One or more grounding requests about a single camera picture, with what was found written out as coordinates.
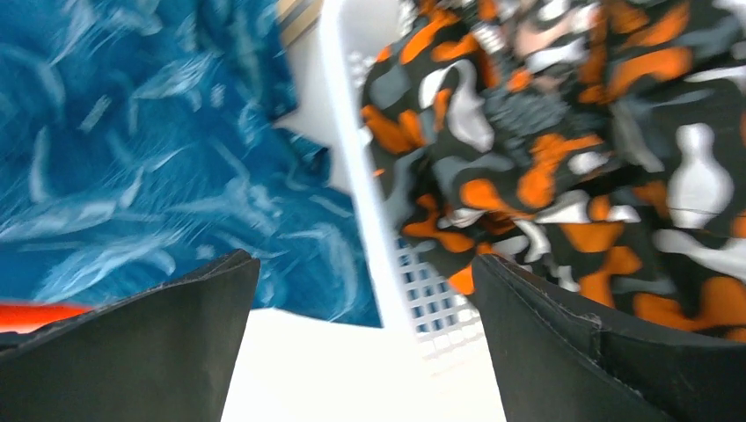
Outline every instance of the black flap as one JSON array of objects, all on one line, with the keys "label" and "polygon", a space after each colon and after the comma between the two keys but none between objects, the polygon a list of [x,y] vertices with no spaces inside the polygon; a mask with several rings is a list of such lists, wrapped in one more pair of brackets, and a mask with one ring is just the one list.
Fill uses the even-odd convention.
[{"label": "black flap", "polygon": [[260,263],[235,251],[0,353],[3,422],[217,422]]}]

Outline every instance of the blue patterned fabric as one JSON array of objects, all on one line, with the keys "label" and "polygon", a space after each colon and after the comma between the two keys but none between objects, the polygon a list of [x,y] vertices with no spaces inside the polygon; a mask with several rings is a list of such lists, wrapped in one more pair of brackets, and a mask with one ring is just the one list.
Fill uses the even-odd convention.
[{"label": "blue patterned fabric", "polygon": [[255,306],[379,325],[329,155],[296,107],[271,0],[7,0],[0,298],[100,305],[235,248]]}]

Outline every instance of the white floor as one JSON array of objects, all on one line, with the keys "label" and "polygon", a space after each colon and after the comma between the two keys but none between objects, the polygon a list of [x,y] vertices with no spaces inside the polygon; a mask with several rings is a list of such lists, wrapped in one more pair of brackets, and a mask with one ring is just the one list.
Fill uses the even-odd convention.
[{"label": "white floor", "polygon": [[[315,30],[291,46],[301,108],[278,126],[333,145],[338,136],[331,120],[332,100],[318,57]],[[340,157],[333,159],[333,186],[347,190]],[[500,422],[504,416],[486,345],[481,349],[473,365],[460,368],[455,378],[436,382],[411,334],[255,310],[223,422]]]}]

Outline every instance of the laundry basket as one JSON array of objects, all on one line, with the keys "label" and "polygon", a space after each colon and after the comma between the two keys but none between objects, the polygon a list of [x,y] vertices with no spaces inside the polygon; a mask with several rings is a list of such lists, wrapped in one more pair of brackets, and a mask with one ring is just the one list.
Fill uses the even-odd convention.
[{"label": "laundry basket", "polygon": [[479,420],[504,420],[479,314],[394,236],[372,177],[366,150],[371,134],[360,117],[360,89],[378,52],[398,38],[398,20],[398,0],[325,0],[318,24],[338,148],[378,308],[385,329],[412,334],[437,384],[464,396],[457,399],[464,407],[476,406]]}]

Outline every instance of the orange camouflage fabric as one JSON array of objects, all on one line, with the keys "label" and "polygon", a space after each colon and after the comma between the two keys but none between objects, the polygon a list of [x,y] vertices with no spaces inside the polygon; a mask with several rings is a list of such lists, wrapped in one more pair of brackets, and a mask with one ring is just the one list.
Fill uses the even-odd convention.
[{"label": "orange camouflage fabric", "polygon": [[362,88],[401,236],[467,297],[497,253],[746,341],[746,3],[465,3],[416,2]]}]

